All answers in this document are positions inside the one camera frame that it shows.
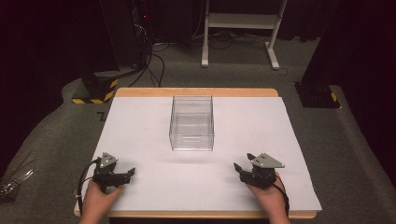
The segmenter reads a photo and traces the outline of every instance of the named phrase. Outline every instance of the person's right hand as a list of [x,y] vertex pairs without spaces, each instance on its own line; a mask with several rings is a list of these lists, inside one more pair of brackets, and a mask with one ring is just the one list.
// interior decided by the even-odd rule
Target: person's right hand
[[[276,173],[278,178],[276,179],[275,185],[280,187],[283,191],[285,188],[280,181],[280,176]],[[247,184],[247,187],[254,194],[257,201],[259,202],[262,210],[267,213],[271,224],[289,224],[289,218],[285,211],[285,201],[282,193],[271,186],[267,189],[260,189]]]

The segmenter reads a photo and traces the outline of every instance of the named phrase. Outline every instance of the wooden table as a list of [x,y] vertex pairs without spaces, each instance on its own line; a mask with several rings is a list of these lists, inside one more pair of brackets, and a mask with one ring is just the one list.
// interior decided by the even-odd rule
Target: wooden table
[[[180,94],[213,96],[213,151],[172,151],[172,99]],[[277,171],[290,197],[290,218],[312,218],[321,210],[286,107],[273,89],[120,88],[93,158],[103,152],[119,159],[116,173],[136,167],[109,217],[264,218],[233,169],[233,162],[251,169],[246,154],[262,152],[286,165]]]

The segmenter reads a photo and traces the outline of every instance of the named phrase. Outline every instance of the transparent box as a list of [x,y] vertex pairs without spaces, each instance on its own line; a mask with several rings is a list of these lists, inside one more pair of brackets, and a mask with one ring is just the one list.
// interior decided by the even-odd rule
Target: transparent box
[[213,150],[214,125],[211,95],[175,95],[169,138],[176,151]]

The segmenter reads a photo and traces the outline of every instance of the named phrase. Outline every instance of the white metal frame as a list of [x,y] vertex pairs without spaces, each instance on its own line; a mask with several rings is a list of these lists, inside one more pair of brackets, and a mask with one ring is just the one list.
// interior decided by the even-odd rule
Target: white metal frame
[[279,69],[279,63],[274,53],[276,35],[282,22],[283,12],[288,0],[282,0],[280,9],[275,15],[258,14],[232,14],[232,13],[209,13],[209,0],[206,0],[205,9],[205,35],[202,50],[202,67],[209,66],[208,31],[209,27],[223,28],[248,28],[273,30],[270,42],[265,42],[271,65],[274,70]]

